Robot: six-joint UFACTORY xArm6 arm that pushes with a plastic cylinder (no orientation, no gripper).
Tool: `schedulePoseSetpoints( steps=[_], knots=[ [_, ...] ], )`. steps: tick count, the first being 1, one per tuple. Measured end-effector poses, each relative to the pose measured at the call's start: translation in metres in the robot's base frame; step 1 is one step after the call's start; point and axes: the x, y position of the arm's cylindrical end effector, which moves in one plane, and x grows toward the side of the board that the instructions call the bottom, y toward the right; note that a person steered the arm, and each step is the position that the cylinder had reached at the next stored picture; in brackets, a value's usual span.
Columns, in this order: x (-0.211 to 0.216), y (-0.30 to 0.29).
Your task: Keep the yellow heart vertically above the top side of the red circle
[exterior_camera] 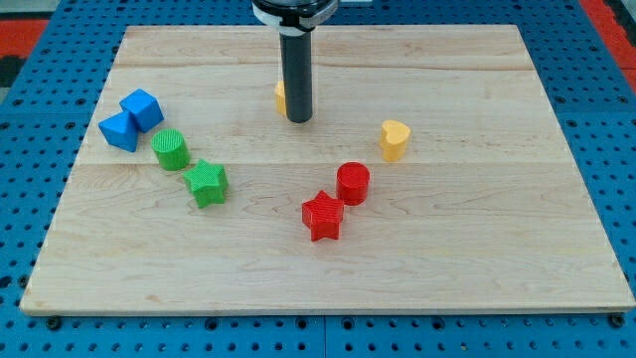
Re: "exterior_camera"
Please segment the black white robot arm flange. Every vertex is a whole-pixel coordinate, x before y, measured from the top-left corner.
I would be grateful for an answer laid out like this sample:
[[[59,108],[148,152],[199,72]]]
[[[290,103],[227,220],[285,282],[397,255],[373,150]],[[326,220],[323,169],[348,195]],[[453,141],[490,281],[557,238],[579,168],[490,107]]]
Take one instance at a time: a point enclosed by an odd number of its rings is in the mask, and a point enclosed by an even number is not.
[[[334,15],[339,0],[252,0],[254,16],[279,34],[299,37]]]

